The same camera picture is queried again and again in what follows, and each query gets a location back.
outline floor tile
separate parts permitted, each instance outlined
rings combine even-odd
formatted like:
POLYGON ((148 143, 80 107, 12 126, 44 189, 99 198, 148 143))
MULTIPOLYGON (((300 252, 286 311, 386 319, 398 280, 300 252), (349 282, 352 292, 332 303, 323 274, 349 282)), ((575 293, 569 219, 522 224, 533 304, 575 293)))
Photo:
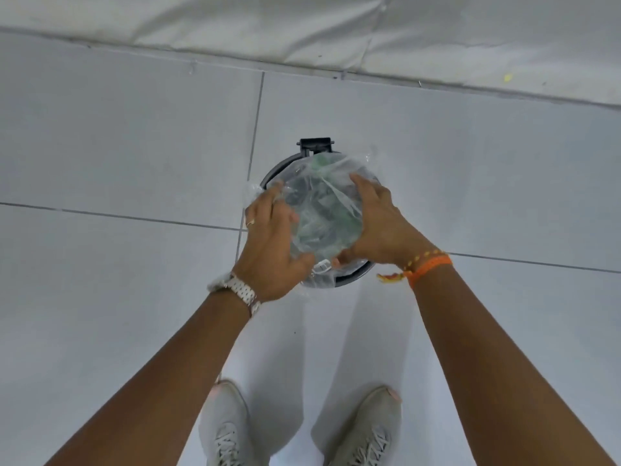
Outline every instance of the floor tile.
MULTIPOLYGON (((455 257, 497 320, 617 461, 621 449, 619 275, 455 257)), ((316 466, 373 387, 404 399, 395 464, 474 460, 415 300, 375 273, 292 291, 244 329, 223 377, 240 387, 272 466, 316 466)))
POLYGON ((238 227, 261 73, 0 33, 0 201, 238 227))
MULTIPOLYGON (((0 451, 43 464, 230 269, 238 233, 0 206, 0 451)), ((204 464, 197 431, 180 464, 204 464)))
POLYGON ((251 181, 326 136, 448 251, 621 270, 620 112, 266 73, 251 181))

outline clear plastic bag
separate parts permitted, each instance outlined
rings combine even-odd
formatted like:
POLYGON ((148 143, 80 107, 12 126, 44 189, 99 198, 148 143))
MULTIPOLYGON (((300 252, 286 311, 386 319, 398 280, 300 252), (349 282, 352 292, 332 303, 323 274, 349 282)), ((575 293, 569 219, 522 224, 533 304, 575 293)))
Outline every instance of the clear plastic bag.
POLYGON ((283 199, 300 217, 291 230, 292 257, 308 251, 315 255, 304 286, 333 288, 338 276, 352 274, 366 263, 356 260, 339 269, 330 263, 362 232, 362 202, 350 173, 377 180, 369 171, 369 157, 365 162, 343 153, 317 153, 294 161, 272 180, 283 181, 283 199))

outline watch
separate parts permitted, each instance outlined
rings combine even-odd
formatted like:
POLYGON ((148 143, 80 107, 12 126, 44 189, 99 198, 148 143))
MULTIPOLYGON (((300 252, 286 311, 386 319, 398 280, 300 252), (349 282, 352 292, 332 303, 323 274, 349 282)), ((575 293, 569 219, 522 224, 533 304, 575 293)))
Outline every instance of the watch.
POLYGON ((261 307, 261 302, 257 299, 254 290, 245 282, 237 278, 233 272, 224 274, 207 287, 210 293, 214 293, 219 289, 224 288, 233 291, 237 297, 239 297, 245 305, 248 306, 250 317, 252 317, 259 310, 259 307, 261 307))

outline hand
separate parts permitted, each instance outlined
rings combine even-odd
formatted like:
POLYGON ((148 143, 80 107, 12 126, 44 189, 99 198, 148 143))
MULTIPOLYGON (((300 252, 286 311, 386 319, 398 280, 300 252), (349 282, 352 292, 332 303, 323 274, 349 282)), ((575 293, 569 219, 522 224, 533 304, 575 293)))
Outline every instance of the hand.
POLYGON ((436 248, 392 204, 388 188, 355 173, 350 177, 362 198, 362 234, 333 259, 332 266, 364 258, 405 268, 417 255, 436 248))
POLYGON ((315 265, 312 253, 291 258, 291 223, 299 217, 282 199, 276 199, 282 188, 282 183, 276 183, 246 209, 248 240, 233 268, 262 303, 283 297, 315 265))

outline white sneaker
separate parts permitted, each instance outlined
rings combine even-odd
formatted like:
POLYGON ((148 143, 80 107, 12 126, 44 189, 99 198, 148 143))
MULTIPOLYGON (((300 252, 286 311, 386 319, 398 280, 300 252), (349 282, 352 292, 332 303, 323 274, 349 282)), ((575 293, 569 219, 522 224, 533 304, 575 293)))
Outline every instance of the white sneaker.
POLYGON ((382 386, 358 408, 353 428, 330 466, 387 466, 401 427, 401 398, 382 386))
POLYGON ((248 409, 235 384, 213 386, 202 409, 199 435, 207 466, 259 466, 250 438, 248 409))

